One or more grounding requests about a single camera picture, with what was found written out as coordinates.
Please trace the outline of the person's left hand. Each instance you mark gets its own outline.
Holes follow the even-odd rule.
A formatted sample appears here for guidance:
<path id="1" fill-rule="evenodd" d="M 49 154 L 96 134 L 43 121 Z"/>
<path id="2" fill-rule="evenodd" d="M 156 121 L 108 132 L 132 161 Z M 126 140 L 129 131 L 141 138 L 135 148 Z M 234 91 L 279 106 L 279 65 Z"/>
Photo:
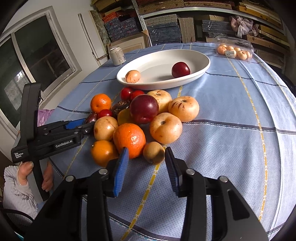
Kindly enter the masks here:
<path id="1" fill-rule="evenodd" d="M 32 161 L 20 164 L 17 173 L 17 179 L 20 185 L 27 185 L 27 176 L 32 172 L 33 166 L 34 164 Z M 53 168 L 49 161 L 47 162 L 47 167 L 44 171 L 43 178 L 44 181 L 42 183 L 42 189 L 46 192 L 49 192 L 53 187 Z"/>

